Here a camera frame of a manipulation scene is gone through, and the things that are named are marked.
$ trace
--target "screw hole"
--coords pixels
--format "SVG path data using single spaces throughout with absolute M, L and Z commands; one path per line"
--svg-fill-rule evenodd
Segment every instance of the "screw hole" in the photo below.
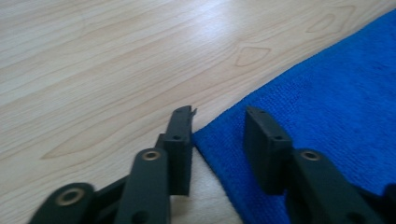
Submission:
M 346 219 L 353 224 L 364 224 L 366 223 L 366 219 L 359 213 L 348 213 L 346 215 Z
M 161 154 L 158 151 L 148 151 L 143 154 L 143 160 L 145 161 L 155 161 L 160 158 Z
M 67 206 L 77 203 L 84 197 L 85 191 L 83 189 L 72 188 L 67 189 L 56 198 L 56 203 L 60 206 Z
M 303 151 L 301 152 L 301 156 L 309 161 L 319 161 L 320 160 L 320 156 L 318 153 L 314 152 L 314 151 Z
M 133 224 L 144 224 L 149 221 L 149 213 L 146 211 L 136 212 L 132 216 L 132 223 Z

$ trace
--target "wooden floor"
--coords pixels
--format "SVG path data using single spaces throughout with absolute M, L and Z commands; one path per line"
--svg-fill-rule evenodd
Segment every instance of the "wooden floor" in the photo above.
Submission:
M 170 113 L 193 130 L 396 0 L 0 1 L 0 223 L 55 189 L 128 174 Z M 173 223 L 241 223 L 194 151 Z

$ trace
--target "black plastic part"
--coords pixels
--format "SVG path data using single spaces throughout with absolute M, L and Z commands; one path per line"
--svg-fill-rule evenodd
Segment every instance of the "black plastic part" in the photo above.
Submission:
M 383 201 L 385 215 L 389 223 L 396 223 L 396 184 L 387 185 L 384 190 Z
M 171 195 L 190 193 L 191 181 L 191 125 L 195 110 L 191 106 L 176 109 L 165 134 L 160 134 L 156 147 L 163 148 L 169 156 L 169 190 Z
M 168 156 L 161 148 L 140 151 L 127 177 L 115 224 L 170 222 Z
M 326 156 L 312 149 L 292 156 L 287 207 L 293 223 L 384 223 Z
M 284 164 L 293 150 L 291 138 L 269 114 L 252 106 L 246 111 L 244 150 L 263 191 L 282 194 Z
M 383 220 L 386 220 L 386 223 L 395 223 L 389 222 L 391 217 L 388 212 L 387 205 L 384 200 L 384 196 L 376 195 L 366 189 L 363 189 L 359 186 L 354 186 L 355 190 L 359 193 L 359 195 L 363 198 L 364 201 L 379 215 Z
M 44 201 L 29 223 L 92 223 L 90 204 L 93 198 L 93 186 L 90 184 L 74 183 L 63 186 Z
M 92 209 L 95 211 L 95 224 L 113 222 L 127 177 L 125 176 L 95 193 L 95 200 L 92 203 Z

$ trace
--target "black plastic arm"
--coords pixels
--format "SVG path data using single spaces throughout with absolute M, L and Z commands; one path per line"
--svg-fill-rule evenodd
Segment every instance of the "black plastic arm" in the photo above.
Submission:
M 259 108 L 247 108 L 244 148 L 262 190 L 287 192 L 293 224 L 396 223 L 395 185 L 382 197 L 353 187 L 324 154 L 295 150 L 286 131 Z
M 170 223 L 170 195 L 188 196 L 190 191 L 194 114 L 189 105 L 175 110 L 156 146 L 135 156 L 129 175 L 98 191 L 87 183 L 63 186 L 29 223 Z

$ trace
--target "blue microfiber towel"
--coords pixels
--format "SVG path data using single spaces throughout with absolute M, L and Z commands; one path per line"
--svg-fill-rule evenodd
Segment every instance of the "blue microfiber towel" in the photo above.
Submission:
M 396 183 L 396 10 L 292 67 L 194 134 L 246 223 L 289 223 L 284 197 L 265 195 L 243 152 L 247 105 L 266 110 L 294 147 L 323 152 L 346 179 L 381 194 Z

